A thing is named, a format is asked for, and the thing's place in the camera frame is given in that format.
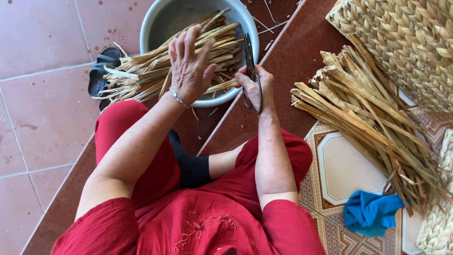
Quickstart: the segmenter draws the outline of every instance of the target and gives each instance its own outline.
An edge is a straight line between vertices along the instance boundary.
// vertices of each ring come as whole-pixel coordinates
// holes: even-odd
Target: black scissors
[[[242,89],[242,98],[244,99],[244,104],[246,105],[247,109],[251,108],[254,113],[260,114],[263,110],[263,93],[261,92],[260,78],[257,74],[255,74],[255,62],[253,61],[252,43],[250,42],[249,33],[245,33],[244,35],[244,55],[246,56],[247,76],[252,81],[258,83],[258,91],[260,93],[260,108],[256,110],[252,102],[250,102],[250,105],[247,103],[247,96],[244,89]]]

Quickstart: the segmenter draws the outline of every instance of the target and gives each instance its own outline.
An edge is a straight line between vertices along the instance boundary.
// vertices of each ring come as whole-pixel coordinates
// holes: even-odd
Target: scissor handle
[[[255,107],[253,106],[252,102],[250,101],[250,105],[247,103],[247,96],[244,91],[244,88],[242,88],[242,99],[244,100],[244,104],[246,105],[247,109],[252,109],[252,111],[255,114],[260,114],[263,111],[263,92],[261,91],[261,82],[260,78],[258,77],[257,74],[255,74],[256,82],[258,83],[258,93],[260,94],[260,108],[259,110],[256,110]]]

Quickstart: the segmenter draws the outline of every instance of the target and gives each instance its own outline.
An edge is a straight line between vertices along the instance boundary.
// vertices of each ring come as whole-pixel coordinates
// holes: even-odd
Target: red pants
[[[115,141],[148,109],[141,103],[129,100],[110,106],[97,120],[95,127],[96,162],[99,163]],[[294,172],[297,191],[310,168],[311,148],[300,137],[282,129],[289,160]],[[255,185],[255,162],[258,155],[258,137],[250,139],[236,158],[236,168],[219,179],[197,190],[223,194],[241,203],[254,216],[260,217],[261,208]],[[179,167],[167,137],[146,172],[138,179],[132,201],[139,209],[155,200],[179,190]]]

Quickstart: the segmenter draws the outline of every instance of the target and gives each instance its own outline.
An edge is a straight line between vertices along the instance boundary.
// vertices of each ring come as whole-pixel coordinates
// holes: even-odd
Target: woman's left hand
[[[169,43],[171,88],[187,105],[191,105],[206,92],[217,68],[216,64],[206,68],[207,58],[216,42],[214,38],[205,42],[200,54],[195,55],[195,42],[200,31],[200,25],[192,26]]]

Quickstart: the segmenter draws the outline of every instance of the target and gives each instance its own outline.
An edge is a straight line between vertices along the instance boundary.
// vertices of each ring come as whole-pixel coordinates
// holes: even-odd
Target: red clothing
[[[147,109],[136,101],[111,106],[96,123],[96,158]],[[282,130],[297,189],[312,161],[311,149]],[[52,254],[324,254],[310,214],[288,200],[261,212],[255,185],[258,137],[236,159],[236,168],[197,189],[179,190],[179,167],[168,138],[132,199],[108,200],[80,217]]]

